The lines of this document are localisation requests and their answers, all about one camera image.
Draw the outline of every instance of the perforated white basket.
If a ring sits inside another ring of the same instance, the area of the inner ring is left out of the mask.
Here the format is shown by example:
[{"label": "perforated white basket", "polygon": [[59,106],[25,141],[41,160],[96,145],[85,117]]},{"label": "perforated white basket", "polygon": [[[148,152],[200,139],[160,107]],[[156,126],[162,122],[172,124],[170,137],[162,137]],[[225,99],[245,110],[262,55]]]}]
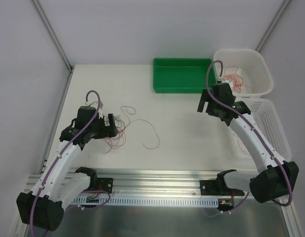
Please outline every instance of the perforated white basket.
[{"label": "perforated white basket", "polygon": [[[261,98],[237,98],[246,103],[256,121],[257,126],[267,138],[274,149],[285,158],[292,159],[291,149],[287,142],[280,118],[274,104],[267,99]],[[241,139],[229,129],[232,152],[240,160],[252,160],[248,150]]]},{"label": "perforated white basket", "polygon": [[[214,60],[223,62],[223,74],[237,75],[243,78],[243,86],[233,90],[237,97],[261,97],[273,90],[274,82],[262,55],[251,49],[219,49],[214,54]],[[220,74],[220,64],[215,64],[217,75]]]}]

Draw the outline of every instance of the white table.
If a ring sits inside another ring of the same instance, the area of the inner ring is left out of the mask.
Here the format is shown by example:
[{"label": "white table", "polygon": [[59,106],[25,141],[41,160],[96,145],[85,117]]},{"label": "white table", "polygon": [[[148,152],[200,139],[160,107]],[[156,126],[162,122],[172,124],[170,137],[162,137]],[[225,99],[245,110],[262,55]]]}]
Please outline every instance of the white table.
[{"label": "white table", "polygon": [[[125,131],[127,141],[111,150],[103,140],[92,140],[72,167],[211,171],[235,168],[255,170],[253,161],[238,161],[231,152],[227,126],[218,118],[196,112],[200,94],[157,94],[153,89],[151,65],[76,65],[50,151],[49,161],[59,143],[61,131],[85,105],[89,90],[96,90],[104,104],[104,114],[123,115],[121,106],[136,108],[136,121]],[[96,96],[89,96],[95,101]]]}]

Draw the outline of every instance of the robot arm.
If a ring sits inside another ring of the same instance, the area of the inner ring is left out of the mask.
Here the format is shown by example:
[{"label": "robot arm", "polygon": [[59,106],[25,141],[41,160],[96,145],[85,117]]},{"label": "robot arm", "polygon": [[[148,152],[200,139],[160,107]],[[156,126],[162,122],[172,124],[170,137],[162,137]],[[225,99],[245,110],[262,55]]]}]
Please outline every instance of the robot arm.
[{"label": "robot arm", "polygon": [[[244,116],[251,124],[256,125],[255,120],[251,115],[251,111],[246,104],[243,101],[235,102],[235,97],[232,95],[229,84],[217,83],[212,85],[212,94],[220,102],[232,107],[234,110],[242,114],[242,116]],[[230,128],[240,137],[252,156],[258,171],[224,171],[218,174],[214,185],[207,187],[212,189],[208,191],[210,193],[215,193],[215,195],[225,195],[232,189],[248,191],[251,192],[254,198],[260,203],[287,195],[289,191],[284,175],[279,165],[273,159],[274,157],[277,158],[280,165],[284,168],[293,190],[299,171],[295,162],[286,162],[285,159],[267,141],[257,126],[255,126],[254,129],[250,128],[243,118],[240,118],[233,111],[228,110],[215,102],[209,96],[207,90],[203,90],[197,110],[198,112],[203,111],[205,102],[208,102],[206,113],[211,116],[219,117],[221,121],[224,121],[227,126],[230,126]],[[260,134],[267,147],[272,150],[274,157],[269,155],[269,152],[258,138],[257,133]]]},{"label": "robot arm", "polygon": [[62,186],[72,162],[82,152],[86,143],[91,139],[115,137],[118,133],[113,114],[108,115],[109,125],[106,126],[99,113],[94,115],[95,113],[94,107],[79,108],[77,118],[61,132],[56,154],[39,181],[28,194],[19,194],[16,203],[23,223],[30,223],[31,211],[34,209],[33,225],[54,231],[59,227],[65,209],[74,198],[84,190],[98,189],[96,171],[85,167],[77,169],[71,180]]}]

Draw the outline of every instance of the wall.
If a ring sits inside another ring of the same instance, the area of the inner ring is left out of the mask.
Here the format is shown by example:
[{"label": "wall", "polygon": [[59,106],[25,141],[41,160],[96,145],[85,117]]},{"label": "wall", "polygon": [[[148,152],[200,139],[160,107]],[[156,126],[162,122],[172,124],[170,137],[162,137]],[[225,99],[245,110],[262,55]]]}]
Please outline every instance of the wall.
[{"label": "wall", "polygon": [[0,237],[41,164],[67,76],[31,2],[0,1]]},{"label": "wall", "polygon": [[283,0],[40,0],[70,62],[152,64],[254,49]]},{"label": "wall", "polygon": [[300,173],[294,204],[305,231],[305,0],[294,0],[262,51],[277,108]]}]

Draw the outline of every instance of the white bin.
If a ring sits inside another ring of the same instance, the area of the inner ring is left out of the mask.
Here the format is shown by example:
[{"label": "white bin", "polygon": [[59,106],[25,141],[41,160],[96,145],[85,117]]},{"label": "white bin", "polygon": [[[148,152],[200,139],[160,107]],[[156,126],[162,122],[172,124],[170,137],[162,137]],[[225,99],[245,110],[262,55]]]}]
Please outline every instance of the white bin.
[{"label": "white bin", "polygon": [[[257,126],[269,143],[286,161],[290,161],[292,159],[291,149],[274,104],[270,100],[261,98],[238,98],[236,100],[242,100],[246,103],[251,110]],[[245,145],[231,128],[229,128],[229,135],[232,152],[238,160],[252,160]]]},{"label": "white bin", "polygon": [[[222,76],[232,74],[238,67],[237,75],[243,78],[244,86],[235,89],[237,97],[261,97],[273,90],[274,82],[262,55],[251,49],[220,49],[215,52],[214,60],[223,62]],[[215,64],[217,75],[220,75],[220,64]]]}]

